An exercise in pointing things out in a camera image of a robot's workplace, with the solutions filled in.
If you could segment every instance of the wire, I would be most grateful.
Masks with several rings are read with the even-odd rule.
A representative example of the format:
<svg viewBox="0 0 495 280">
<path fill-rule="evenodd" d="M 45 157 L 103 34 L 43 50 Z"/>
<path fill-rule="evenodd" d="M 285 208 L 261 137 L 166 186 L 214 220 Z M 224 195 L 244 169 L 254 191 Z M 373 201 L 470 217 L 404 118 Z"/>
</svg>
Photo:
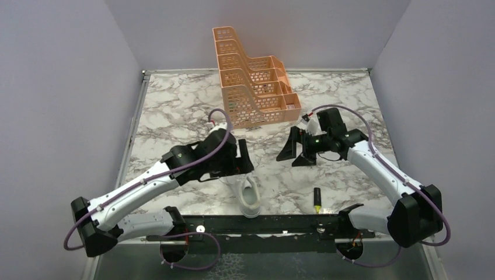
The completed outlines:
<svg viewBox="0 0 495 280">
<path fill-rule="evenodd" d="M 211 264 L 205 265 L 203 267 L 187 267 L 185 265 L 176 264 L 175 262 L 173 262 L 173 263 L 172 262 L 168 262 L 163 257 L 163 250 L 160 247 L 160 257 L 162 258 L 162 264 L 168 264 L 168 265 L 170 265 L 170 268 L 178 267 L 178 268 L 182 268 L 184 270 L 192 270 L 192 271 L 207 270 L 207 269 L 212 268 L 213 266 L 215 266 L 215 264 L 217 264 L 220 261 L 220 256 L 221 256 L 220 243 L 215 238 L 215 236 L 213 236 L 213 235 L 211 235 L 211 234 L 209 234 L 207 232 L 189 232 L 189 233 L 186 232 L 186 233 L 181 233 L 181 234 L 176 234 L 176 235 L 168 235 L 168 236 L 163 236 L 163 237 L 165 237 L 165 238 L 177 238 L 177 237 L 183 237 L 183 236 L 186 236 L 187 237 L 189 235 L 206 235 L 209 238 L 213 239 L 213 241 L 217 245 L 217 256 L 215 257 L 215 259 L 213 260 L 213 262 Z"/>
<path fill-rule="evenodd" d="M 371 127 L 369 126 L 369 123 L 364 119 L 364 117 L 361 116 L 358 112 L 356 112 L 350 108 L 347 108 L 346 106 L 337 105 L 337 104 L 321 105 L 321 106 L 318 106 L 318 107 L 314 108 L 313 110 L 311 110 L 311 112 L 313 113 L 316 110 L 319 110 L 322 108 L 327 108 L 327 107 L 341 108 L 341 109 L 344 109 L 344 110 L 347 110 L 347 111 L 353 113 L 358 118 L 360 118 L 361 121 L 363 121 L 364 125 L 366 126 L 366 129 L 368 130 L 368 146 L 369 146 L 369 150 L 371 151 L 371 154 L 373 156 L 375 156 L 375 158 L 385 168 L 387 168 L 392 174 L 394 174 L 402 183 L 404 183 L 406 186 L 410 187 L 416 193 L 418 193 L 432 207 L 432 209 L 435 211 L 435 213 L 440 217 L 440 219 L 442 220 L 442 222 L 445 225 L 445 231 L 446 231 L 445 239 L 441 242 L 438 242 L 438 243 L 431 243 L 431 242 L 426 242 L 426 241 L 421 241 L 420 243 L 424 244 L 424 245 L 428 245 L 428 246 L 443 246 L 443 245 L 447 244 L 450 240 L 450 237 L 451 237 L 451 229 L 450 229 L 450 224 L 448 223 L 446 217 L 444 216 L 442 211 L 440 211 L 440 209 L 438 209 L 438 207 L 435 205 L 435 203 L 433 203 L 433 201 L 431 201 L 431 199 L 428 196 L 423 194 L 423 192 L 420 189 L 416 188 L 413 184 L 411 184 L 404 177 L 402 177 L 397 171 L 395 171 L 395 169 L 392 166 L 387 164 L 387 162 L 380 156 L 380 154 L 377 153 L 377 151 L 375 150 L 375 147 L 373 146 L 373 141 L 372 141 L 373 133 L 371 131 Z"/>
<path fill-rule="evenodd" d="M 326 157 L 322 156 L 322 153 L 317 153 L 317 155 L 320 158 L 324 159 L 324 160 L 328 160 L 329 162 L 338 162 L 338 161 L 340 161 L 342 159 L 342 158 L 339 158 L 339 159 L 327 159 Z"/>
<path fill-rule="evenodd" d="M 358 265 L 360 267 L 367 267 L 367 268 L 381 268 L 381 267 L 387 267 L 389 265 L 392 265 L 393 263 L 395 263 L 399 259 L 399 256 L 400 256 L 400 253 L 401 252 L 402 252 L 402 247 L 399 246 L 399 249 L 397 251 L 397 254 L 390 261 L 388 261 L 388 262 L 386 262 L 384 264 L 364 264 L 362 262 L 351 260 L 351 259 L 345 257 L 344 255 L 342 255 L 342 253 L 340 251 L 337 250 L 337 253 L 342 256 L 342 259 L 343 260 L 348 261 L 348 262 L 350 262 L 352 264 Z"/>
<path fill-rule="evenodd" d="M 354 241 L 355 241 L 358 237 L 360 237 L 360 238 L 361 238 L 361 243 L 362 243 L 362 235 L 361 235 L 361 231 L 360 231 L 360 230 L 357 232 L 356 237 L 355 237 L 355 238 L 353 239 L 353 241 L 352 241 L 352 242 L 353 242 L 353 247 L 355 247 L 355 242 L 354 242 Z"/>
<path fill-rule="evenodd" d="M 212 150 L 211 153 L 205 155 L 201 159 L 195 160 L 195 161 L 193 161 L 191 163 L 188 163 L 188 164 L 186 164 L 184 166 L 180 166 L 180 167 L 177 167 L 175 169 L 172 169 L 172 170 L 169 170 L 169 171 L 165 171 L 165 172 L 162 172 L 162 173 L 159 173 L 159 174 L 150 176 L 150 177 L 144 179 L 144 181 L 145 182 L 148 182 L 148 181 L 151 181 L 151 180 L 154 180 L 154 179 L 163 177 L 163 176 L 170 175 L 172 173 L 176 173 L 176 172 L 180 172 L 182 170 L 189 169 L 189 168 L 191 168 L 193 166 L 196 166 L 196 165 L 204 162 L 205 160 L 208 160 L 214 154 L 216 154 L 218 151 L 220 151 L 220 149 L 224 146 L 224 144 L 227 142 L 227 139 L 229 138 L 229 134 L 232 131 L 232 123 L 231 123 L 231 119 L 229 118 L 229 115 L 227 115 L 227 113 L 225 111 L 223 111 L 222 109 L 219 109 L 219 108 L 215 108 L 215 109 L 213 109 L 213 110 L 210 111 L 210 113 L 208 114 L 208 120 L 211 120 L 211 115 L 214 112 L 220 112 L 220 113 L 222 113 L 224 115 L 224 117 L 226 119 L 226 122 L 227 122 L 227 130 L 226 130 L 226 133 L 224 135 L 224 138 L 222 139 L 222 142 L 220 142 L 220 144 L 214 150 Z M 84 248 L 84 245 L 80 245 L 80 246 L 76 246 L 76 247 L 70 247 L 69 246 L 69 239 L 71 238 L 71 236 L 74 233 L 74 231 L 76 231 L 76 229 L 78 228 L 78 226 L 81 225 L 82 222 L 84 222 L 87 218 L 91 217 L 91 215 L 93 215 L 94 213 L 96 213 L 98 210 L 101 211 L 102 209 L 104 209 L 105 207 L 107 207 L 109 204 L 111 204 L 115 200 L 117 200 L 120 197 L 122 197 L 124 194 L 129 193 L 130 191 L 134 190 L 135 188 L 137 188 L 137 187 L 139 187 L 141 185 L 142 185 L 142 182 L 137 182 L 134 185 L 131 185 L 130 187 L 128 187 L 125 190 L 123 190 L 122 192 L 118 193 L 116 196 L 114 196 L 114 197 L 110 198 L 109 200 L 105 201 L 104 203 L 98 205 L 95 209 L 93 209 L 93 210 L 89 211 L 88 213 L 84 214 L 83 217 L 81 217 L 80 219 L 78 219 L 74 223 L 74 225 L 71 227 L 71 229 L 69 230 L 69 232 L 65 236 L 65 239 L 64 239 L 64 249 L 66 249 L 67 251 L 74 251 L 74 250 L 78 250 L 78 249 Z"/>
</svg>

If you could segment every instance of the orange plastic organizer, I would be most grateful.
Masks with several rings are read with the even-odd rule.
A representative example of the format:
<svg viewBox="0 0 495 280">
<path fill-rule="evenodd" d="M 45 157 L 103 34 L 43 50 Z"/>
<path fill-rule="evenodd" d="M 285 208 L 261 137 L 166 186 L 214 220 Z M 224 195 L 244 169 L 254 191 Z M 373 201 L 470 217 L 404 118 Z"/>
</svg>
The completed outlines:
<svg viewBox="0 0 495 280">
<path fill-rule="evenodd" d="M 232 27 L 213 28 L 213 34 L 224 107 L 234 129 L 299 119 L 301 103 L 280 60 L 248 57 Z"/>
</svg>

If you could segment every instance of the purple wall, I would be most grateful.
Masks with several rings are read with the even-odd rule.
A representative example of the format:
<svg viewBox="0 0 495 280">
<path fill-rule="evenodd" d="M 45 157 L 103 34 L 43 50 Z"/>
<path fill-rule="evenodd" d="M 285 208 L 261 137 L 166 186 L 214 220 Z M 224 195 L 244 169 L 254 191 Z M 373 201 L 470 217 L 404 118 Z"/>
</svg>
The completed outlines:
<svg viewBox="0 0 495 280">
<path fill-rule="evenodd" d="M 216 68 L 211 29 L 291 68 L 370 68 L 410 0 L 106 0 L 142 68 Z"/>
<path fill-rule="evenodd" d="M 437 185 L 451 279 L 493 279 L 495 1 L 412 0 L 372 72 L 400 166 Z"/>
<path fill-rule="evenodd" d="M 70 202 L 114 186 L 141 70 L 103 0 L 2 1 L 0 26 L 0 279 L 80 279 Z"/>
</svg>

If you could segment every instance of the black metal bar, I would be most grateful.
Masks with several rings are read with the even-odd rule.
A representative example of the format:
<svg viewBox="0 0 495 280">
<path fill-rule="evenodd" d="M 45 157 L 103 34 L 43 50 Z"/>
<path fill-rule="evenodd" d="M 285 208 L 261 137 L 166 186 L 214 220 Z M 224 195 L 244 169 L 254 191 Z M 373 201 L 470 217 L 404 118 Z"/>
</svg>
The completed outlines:
<svg viewBox="0 0 495 280">
<path fill-rule="evenodd" d="M 184 231 L 196 232 L 198 227 L 204 227 L 219 241 L 223 253 L 335 253 L 335 239 L 352 239 L 358 232 L 345 215 L 338 214 L 260 215 L 253 219 L 242 215 L 185 215 L 183 219 Z M 375 237 L 367 230 L 362 233 L 363 238 Z M 147 240 L 170 239 L 147 236 Z M 217 249 L 213 240 L 203 235 L 190 235 L 188 243 L 188 252 L 192 254 L 214 254 Z M 177 250 L 177 246 L 162 248 Z"/>
</svg>

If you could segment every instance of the red wire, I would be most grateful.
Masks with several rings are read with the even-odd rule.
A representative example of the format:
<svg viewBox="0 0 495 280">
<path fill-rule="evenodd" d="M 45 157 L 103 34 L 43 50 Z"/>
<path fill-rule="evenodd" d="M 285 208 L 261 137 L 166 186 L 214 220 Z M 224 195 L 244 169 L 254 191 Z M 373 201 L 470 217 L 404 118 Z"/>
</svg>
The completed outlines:
<svg viewBox="0 0 495 280">
<path fill-rule="evenodd" d="M 353 239 L 353 242 L 360 236 L 361 236 L 361 231 L 358 231 L 356 237 Z"/>
</svg>

